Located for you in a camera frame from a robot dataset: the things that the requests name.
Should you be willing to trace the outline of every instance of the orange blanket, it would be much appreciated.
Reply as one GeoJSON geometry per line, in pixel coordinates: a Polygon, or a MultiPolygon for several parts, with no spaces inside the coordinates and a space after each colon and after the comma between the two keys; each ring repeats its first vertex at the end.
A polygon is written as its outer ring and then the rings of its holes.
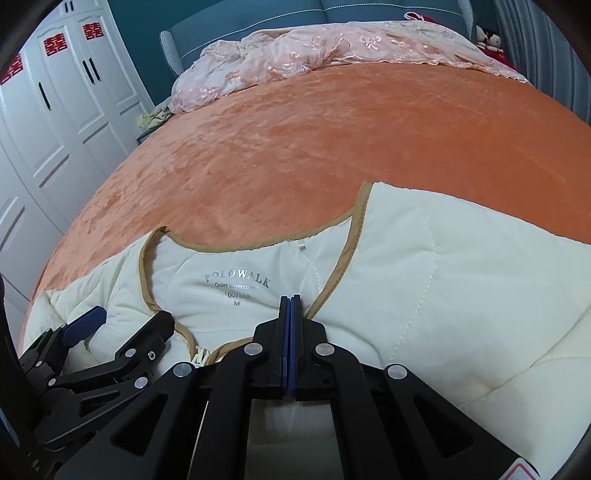
{"type": "Polygon", "coordinates": [[[591,243],[591,129],[530,85],[474,70],[357,64],[180,115],[95,194],[40,279],[63,288],[168,225],[198,244],[305,231],[363,181],[442,192],[591,243]]]}

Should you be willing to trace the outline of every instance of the white vest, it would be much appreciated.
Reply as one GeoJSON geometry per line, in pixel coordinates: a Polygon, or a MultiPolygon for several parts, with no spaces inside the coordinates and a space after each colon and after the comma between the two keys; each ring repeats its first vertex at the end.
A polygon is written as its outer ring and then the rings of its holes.
{"type": "Polygon", "coordinates": [[[178,323],[157,372],[252,336],[299,294],[329,342],[402,363],[551,477],[591,422],[591,247],[443,194],[366,184],[330,225],[236,248],[163,227],[62,291],[39,294],[25,346],[95,305],[107,323],[70,370],[113,359],[154,312],[178,323]]]}

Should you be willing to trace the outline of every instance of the white wardrobe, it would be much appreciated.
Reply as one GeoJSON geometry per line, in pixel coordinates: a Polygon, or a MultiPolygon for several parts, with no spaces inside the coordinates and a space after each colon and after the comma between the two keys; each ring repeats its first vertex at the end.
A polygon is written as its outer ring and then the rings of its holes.
{"type": "Polygon", "coordinates": [[[138,146],[137,121],[153,107],[106,0],[60,3],[0,80],[0,272],[11,330],[62,234],[138,146]]]}

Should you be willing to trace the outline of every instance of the gray curtain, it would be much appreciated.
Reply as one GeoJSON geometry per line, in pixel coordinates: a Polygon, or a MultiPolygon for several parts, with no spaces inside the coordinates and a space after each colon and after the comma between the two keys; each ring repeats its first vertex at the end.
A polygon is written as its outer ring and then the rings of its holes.
{"type": "Polygon", "coordinates": [[[569,42],[531,0],[494,0],[503,48],[539,90],[591,122],[591,77],[569,42]]]}

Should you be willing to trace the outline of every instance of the wardrobe handle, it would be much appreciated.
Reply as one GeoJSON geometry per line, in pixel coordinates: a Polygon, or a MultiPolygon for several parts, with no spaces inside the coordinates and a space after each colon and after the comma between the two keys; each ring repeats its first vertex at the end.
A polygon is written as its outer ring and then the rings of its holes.
{"type": "Polygon", "coordinates": [[[88,74],[88,78],[90,79],[91,84],[94,85],[95,80],[92,77],[92,75],[90,74],[90,70],[88,69],[88,65],[86,64],[86,60],[82,60],[82,65],[84,65],[84,69],[86,70],[86,73],[88,74]]]}
{"type": "Polygon", "coordinates": [[[41,82],[39,82],[39,90],[41,90],[41,96],[43,97],[43,100],[45,100],[45,104],[47,105],[47,109],[51,110],[51,105],[49,104],[49,100],[47,100],[47,95],[45,94],[45,91],[43,90],[43,85],[41,84],[41,82]]]}
{"type": "Polygon", "coordinates": [[[92,61],[92,57],[89,57],[88,60],[90,61],[90,66],[92,67],[92,70],[95,73],[96,79],[100,82],[100,75],[99,72],[96,71],[95,62],[92,61]]]}

